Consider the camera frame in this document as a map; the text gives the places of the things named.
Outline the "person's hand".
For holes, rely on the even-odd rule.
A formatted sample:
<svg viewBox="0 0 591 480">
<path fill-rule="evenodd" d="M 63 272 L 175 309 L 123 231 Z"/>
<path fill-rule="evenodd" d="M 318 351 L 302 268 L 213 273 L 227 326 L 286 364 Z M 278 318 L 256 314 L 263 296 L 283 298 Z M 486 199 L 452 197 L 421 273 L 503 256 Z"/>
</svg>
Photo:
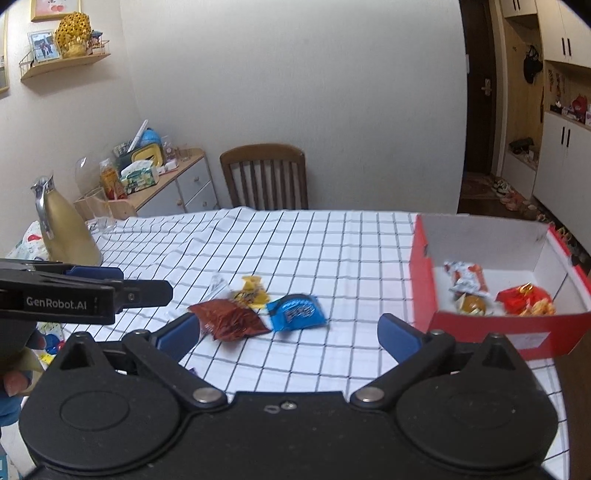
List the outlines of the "person's hand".
<svg viewBox="0 0 591 480">
<path fill-rule="evenodd" d="M 32 351 L 43 350 L 46 342 L 35 322 L 1 321 L 1 397 L 12 398 L 26 391 L 32 382 Z"/>
</svg>

